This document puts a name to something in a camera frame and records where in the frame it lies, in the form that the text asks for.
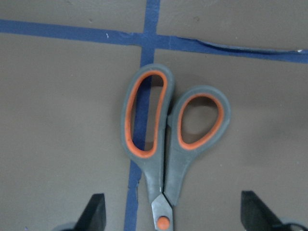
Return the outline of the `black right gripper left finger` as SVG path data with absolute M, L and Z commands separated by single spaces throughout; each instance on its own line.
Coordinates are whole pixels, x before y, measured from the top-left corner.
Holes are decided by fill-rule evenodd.
M 104 193 L 93 194 L 74 226 L 75 231 L 103 231 L 106 227 Z

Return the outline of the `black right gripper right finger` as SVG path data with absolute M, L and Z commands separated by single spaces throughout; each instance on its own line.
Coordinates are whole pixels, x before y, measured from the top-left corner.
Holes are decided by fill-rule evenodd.
M 253 192 L 241 192 L 241 223 L 246 231 L 283 231 L 283 223 Z

